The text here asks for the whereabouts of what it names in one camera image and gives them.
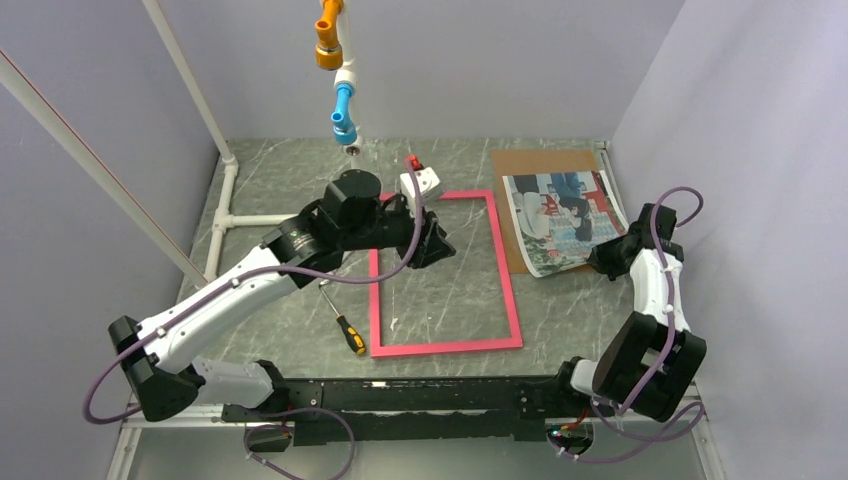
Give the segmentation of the brown fibreboard backing panel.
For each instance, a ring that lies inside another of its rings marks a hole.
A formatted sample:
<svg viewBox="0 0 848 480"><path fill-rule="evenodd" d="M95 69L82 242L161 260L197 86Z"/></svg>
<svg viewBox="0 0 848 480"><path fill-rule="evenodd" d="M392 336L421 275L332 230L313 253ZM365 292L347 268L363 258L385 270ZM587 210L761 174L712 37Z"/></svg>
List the brown fibreboard backing panel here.
<svg viewBox="0 0 848 480"><path fill-rule="evenodd" d="M550 173L555 171L600 170L600 163L594 153L587 149L496 149L489 153L489 159L494 174L494 199L508 270L511 274L528 274L529 270L524 264L515 234L503 176Z"/></svg>

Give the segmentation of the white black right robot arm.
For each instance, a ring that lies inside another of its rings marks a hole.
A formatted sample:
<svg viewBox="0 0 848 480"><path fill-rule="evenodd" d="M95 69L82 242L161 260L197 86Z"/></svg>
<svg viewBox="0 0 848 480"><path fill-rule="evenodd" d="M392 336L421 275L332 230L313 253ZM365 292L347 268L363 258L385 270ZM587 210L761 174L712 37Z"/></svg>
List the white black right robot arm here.
<svg viewBox="0 0 848 480"><path fill-rule="evenodd" d="M557 411L574 415L590 397L610 401L659 422L670 419L707 353L682 311L679 278L683 249L672 240L674 210L644 204L626 234L595 246L593 270L633 283L633 310L601 358L574 357L551 388Z"/></svg>

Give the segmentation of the colourful printed photo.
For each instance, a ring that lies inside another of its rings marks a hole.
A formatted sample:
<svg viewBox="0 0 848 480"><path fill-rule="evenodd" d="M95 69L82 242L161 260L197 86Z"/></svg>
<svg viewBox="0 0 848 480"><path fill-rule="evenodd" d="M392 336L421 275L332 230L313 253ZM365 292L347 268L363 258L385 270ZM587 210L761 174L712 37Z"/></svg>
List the colourful printed photo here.
<svg viewBox="0 0 848 480"><path fill-rule="evenodd" d="M522 263L536 278L586 265L595 246L627 231L602 170L505 175L501 184Z"/></svg>

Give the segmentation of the pink wooden photo frame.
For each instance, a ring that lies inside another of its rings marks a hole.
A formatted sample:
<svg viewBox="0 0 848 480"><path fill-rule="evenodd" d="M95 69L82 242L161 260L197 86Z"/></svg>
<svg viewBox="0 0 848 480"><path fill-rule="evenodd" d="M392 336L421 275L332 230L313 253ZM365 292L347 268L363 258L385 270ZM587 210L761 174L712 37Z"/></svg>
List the pink wooden photo frame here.
<svg viewBox="0 0 848 480"><path fill-rule="evenodd" d="M408 345L382 344L380 284L369 285L369 326L371 358L398 358L425 355L465 354L477 352L492 352L515 350L523 347L520 320L512 287L511 275L506 259L503 236L497 214L494 193L492 190L459 190L447 191L441 200L484 200L486 203L489 224L493 234L493 246L497 261L501 293L506 312L506 320L510 335L503 338L467 340L453 342L434 342Z"/></svg>

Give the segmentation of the yellow black screwdriver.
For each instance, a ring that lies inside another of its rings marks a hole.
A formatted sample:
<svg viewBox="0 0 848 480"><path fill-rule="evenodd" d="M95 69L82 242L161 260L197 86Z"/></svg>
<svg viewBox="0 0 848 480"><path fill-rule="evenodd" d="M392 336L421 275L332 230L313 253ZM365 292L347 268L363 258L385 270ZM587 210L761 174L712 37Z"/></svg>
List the yellow black screwdriver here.
<svg viewBox="0 0 848 480"><path fill-rule="evenodd" d="M337 308L336 304L330 297L330 295L326 291L326 282L321 282L318 286L319 291L321 292L323 298L327 301L330 308L333 310L333 313L336 316L336 322L342 331L344 339L352 352L356 355L364 355L367 352L367 346L365 341L359 332L350 324L347 320L346 316L341 313L341 311Z"/></svg>

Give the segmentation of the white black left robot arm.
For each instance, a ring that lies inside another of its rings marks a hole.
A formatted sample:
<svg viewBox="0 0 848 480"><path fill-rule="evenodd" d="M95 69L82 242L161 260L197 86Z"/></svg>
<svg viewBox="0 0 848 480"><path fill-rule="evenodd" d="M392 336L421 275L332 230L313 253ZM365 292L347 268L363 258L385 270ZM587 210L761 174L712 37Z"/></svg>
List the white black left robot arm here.
<svg viewBox="0 0 848 480"><path fill-rule="evenodd" d="M109 334L144 418L163 421L204 404L241 406L264 420L279 417L289 407L289 390L273 363L212 361L202 350L267 304L317 279L336 281L349 252L392 249L403 267L413 269L452 257L455 249L437 215L425 208L443 192L436 172L414 167L400 185L383 198L374 174L345 171L322 197L192 296L141 321L115 320Z"/></svg>

